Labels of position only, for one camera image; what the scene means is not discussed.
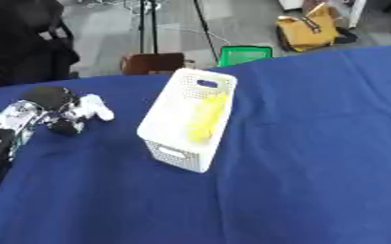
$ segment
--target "table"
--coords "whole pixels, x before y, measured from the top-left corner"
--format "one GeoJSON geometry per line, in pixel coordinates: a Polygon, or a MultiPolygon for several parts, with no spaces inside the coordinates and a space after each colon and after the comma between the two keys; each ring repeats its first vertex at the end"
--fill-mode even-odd
{"type": "MultiPolygon", "coordinates": [[[[102,95],[116,120],[37,132],[0,187],[0,244],[391,244],[391,47],[218,71],[239,84],[205,174],[136,135],[167,76],[52,83],[102,95]]],[[[29,87],[0,89],[0,110],[29,87]]]]}

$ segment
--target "brown chair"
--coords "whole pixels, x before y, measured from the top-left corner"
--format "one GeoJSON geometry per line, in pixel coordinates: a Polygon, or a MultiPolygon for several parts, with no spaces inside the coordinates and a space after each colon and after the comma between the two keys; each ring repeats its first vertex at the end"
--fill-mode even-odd
{"type": "Polygon", "coordinates": [[[176,53],[143,53],[124,56],[121,70],[124,74],[171,73],[185,66],[182,52],[176,53]]]}

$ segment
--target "yellow bag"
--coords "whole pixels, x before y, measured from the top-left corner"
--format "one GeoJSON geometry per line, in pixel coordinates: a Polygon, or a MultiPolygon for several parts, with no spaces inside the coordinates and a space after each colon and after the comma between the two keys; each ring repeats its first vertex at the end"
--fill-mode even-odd
{"type": "Polygon", "coordinates": [[[305,17],[280,16],[277,20],[280,42],[287,42],[295,51],[308,51],[315,48],[333,45],[340,36],[329,8],[322,3],[311,10],[305,17]]]}

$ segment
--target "white plastic basket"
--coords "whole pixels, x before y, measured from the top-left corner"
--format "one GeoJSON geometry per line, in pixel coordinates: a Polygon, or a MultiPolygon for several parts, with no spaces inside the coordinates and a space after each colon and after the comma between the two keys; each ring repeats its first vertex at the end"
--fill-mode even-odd
{"type": "Polygon", "coordinates": [[[157,97],[137,129],[153,157],[197,173],[209,170],[233,106],[237,79],[228,74],[180,69],[157,97]],[[209,94],[227,92],[224,112],[207,142],[192,142],[187,129],[197,104],[209,94]]]}

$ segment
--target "basket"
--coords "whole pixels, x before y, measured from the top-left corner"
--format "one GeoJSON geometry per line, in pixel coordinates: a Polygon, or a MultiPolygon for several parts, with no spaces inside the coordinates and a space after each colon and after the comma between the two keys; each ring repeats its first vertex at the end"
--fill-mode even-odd
{"type": "Polygon", "coordinates": [[[273,57],[273,49],[271,47],[224,46],[222,47],[218,66],[231,66],[271,57],[273,57]]]}
{"type": "Polygon", "coordinates": [[[180,69],[175,72],[137,129],[153,157],[161,162],[205,173],[215,156],[230,117],[237,80],[228,74],[180,69]],[[229,94],[212,137],[203,143],[188,138],[187,125],[196,106],[210,94],[229,94]]]}

